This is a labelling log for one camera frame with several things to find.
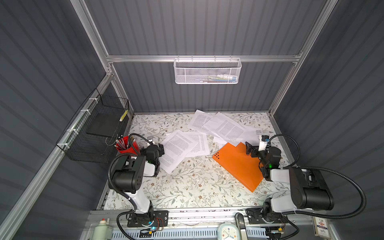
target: alarm clock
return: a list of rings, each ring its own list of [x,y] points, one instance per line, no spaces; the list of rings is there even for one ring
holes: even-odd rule
[[[218,240],[240,240],[240,232],[236,225],[222,223],[217,229]]]

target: glue bottle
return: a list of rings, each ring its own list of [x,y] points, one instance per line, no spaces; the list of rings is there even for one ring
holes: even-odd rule
[[[93,231],[92,240],[110,240],[112,239],[112,227],[108,225],[104,218],[100,221]]]

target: orange folder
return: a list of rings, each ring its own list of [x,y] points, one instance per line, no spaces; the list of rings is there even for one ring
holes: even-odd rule
[[[245,144],[242,142],[237,147],[227,143],[213,155],[213,159],[248,188],[249,191],[254,192],[263,180],[263,175],[258,167],[259,158],[247,156],[245,150]]]

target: wire basket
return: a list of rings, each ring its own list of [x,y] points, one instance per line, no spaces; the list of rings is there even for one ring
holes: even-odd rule
[[[177,84],[236,84],[241,61],[239,58],[175,58]]]
[[[56,145],[63,150],[71,160],[109,163],[117,153],[117,149],[114,146],[117,136],[124,134],[129,121],[128,116],[124,117],[122,121],[119,119],[128,110],[128,99],[98,95],[87,110],[82,110],[84,112],[76,126],[68,129],[68,125],[66,128],[68,130],[62,133],[59,139],[61,139],[67,131],[70,131],[66,142],[59,143],[60,140],[58,140]],[[114,123],[116,127],[113,137],[97,136],[87,133],[92,122],[99,114],[116,117],[117,121]]]

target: white mesh basket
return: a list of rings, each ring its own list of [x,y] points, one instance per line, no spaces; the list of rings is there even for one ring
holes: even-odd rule
[[[241,61],[239,58],[175,58],[177,84],[236,84]]]

